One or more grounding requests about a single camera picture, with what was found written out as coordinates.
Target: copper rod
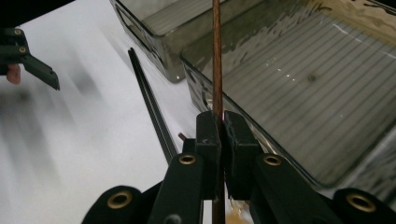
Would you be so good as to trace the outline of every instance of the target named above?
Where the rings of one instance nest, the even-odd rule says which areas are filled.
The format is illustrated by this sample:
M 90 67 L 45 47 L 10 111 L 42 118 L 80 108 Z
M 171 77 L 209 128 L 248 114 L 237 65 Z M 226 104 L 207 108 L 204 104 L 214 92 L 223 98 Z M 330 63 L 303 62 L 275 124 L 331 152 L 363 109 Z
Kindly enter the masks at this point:
M 219 138 L 222 139 L 222 73 L 220 37 L 220 1 L 213 0 L 213 113 L 217 117 Z M 212 223 L 225 224 L 224 172 L 219 160 L 218 198 L 212 201 Z

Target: white table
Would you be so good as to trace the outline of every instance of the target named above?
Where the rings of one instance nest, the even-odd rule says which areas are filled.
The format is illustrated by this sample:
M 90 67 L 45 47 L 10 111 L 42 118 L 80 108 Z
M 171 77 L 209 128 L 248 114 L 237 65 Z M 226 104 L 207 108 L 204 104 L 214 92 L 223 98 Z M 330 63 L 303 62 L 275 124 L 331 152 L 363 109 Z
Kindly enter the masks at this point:
M 80 223 L 118 185 L 146 190 L 167 163 L 127 50 L 134 47 L 178 150 L 195 137 L 186 80 L 168 82 L 108 0 L 78 0 L 21 26 L 61 91 L 22 71 L 0 80 L 0 223 Z

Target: black metal rod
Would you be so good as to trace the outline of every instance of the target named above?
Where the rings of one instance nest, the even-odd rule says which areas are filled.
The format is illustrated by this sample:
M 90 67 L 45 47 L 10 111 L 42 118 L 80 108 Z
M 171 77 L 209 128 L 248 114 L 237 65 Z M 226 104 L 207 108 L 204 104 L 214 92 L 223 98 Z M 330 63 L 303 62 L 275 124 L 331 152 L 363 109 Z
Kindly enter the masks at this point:
M 128 50 L 129 57 L 131 59 L 132 66 L 134 67 L 134 73 L 136 74 L 137 82 L 140 90 L 142 91 L 143 98 L 148 108 L 148 113 L 151 117 L 154 125 L 155 132 L 157 133 L 158 139 L 160 140 L 161 147 L 163 148 L 163 154 L 168 162 L 171 162 L 172 158 L 177 155 L 177 149 L 175 143 L 170 136 L 165 120 L 158 107 L 157 101 L 155 100 L 154 94 L 149 86 L 146 79 L 145 73 L 143 72 L 142 66 L 140 65 L 139 59 L 134 52 L 134 49 Z

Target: clamp jaw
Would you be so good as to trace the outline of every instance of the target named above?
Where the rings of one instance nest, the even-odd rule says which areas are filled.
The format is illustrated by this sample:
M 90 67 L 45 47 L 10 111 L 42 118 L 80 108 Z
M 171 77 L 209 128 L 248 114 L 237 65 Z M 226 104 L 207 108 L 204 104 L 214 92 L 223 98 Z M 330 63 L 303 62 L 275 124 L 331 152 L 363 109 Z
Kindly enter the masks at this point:
M 7 73 L 7 65 L 22 63 L 26 71 L 59 90 L 59 79 L 52 68 L 35 58 L 29 50 L 26 36 L 21 29 L 0 29 L 0 76 Z
M 249 201 L 255 224 L 396 223 L 395 212 L 361 190 L 340 189 L 332 200 L 316 193 L 286 159 L 263 153 L 242 116 L 225 111 L 223 124 L 221 139 L 212 112 L 198 115 L 196 139 L 184 141 L 161 183 L 143 193 L 109 189 L 82 223 L 202 223 L 203 200 L 219 197 L 219 172 L 230 197 Z

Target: rectangular tray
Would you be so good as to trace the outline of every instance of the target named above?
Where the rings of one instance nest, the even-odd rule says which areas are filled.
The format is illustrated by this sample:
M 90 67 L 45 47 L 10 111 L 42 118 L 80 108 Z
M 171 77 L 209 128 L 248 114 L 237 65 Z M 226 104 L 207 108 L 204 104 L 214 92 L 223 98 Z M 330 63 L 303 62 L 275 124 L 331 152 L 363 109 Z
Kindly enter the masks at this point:
M 358 165 L 373 162 L 376 176 L 362 187 L 377 188 L 375 181 L 396 176 L 396 161 L 378 160 L 396 159 L 396 44 L 389 41 L 396 35 L 347 21 L 342 2 L 266 1 L 224 24 L 224 104 L 316 186 L 340 186 L 357 176 Z M 376 10 L 352 6 L 349 15 Z M 383 16 L 390 17 L 383 27 L 396 24 Z M 211 109 L 211 45 L 205 36 L 181 56 L 191 99 L 202 111 Z M 380 188 L 390 194 L 395 184 Z
M 229 21 L 262 0 L 221 0 Z M 171 82 L 184 77 L 180 52 L 212 30 L 212 0 L 110 0 L 132 40 Z

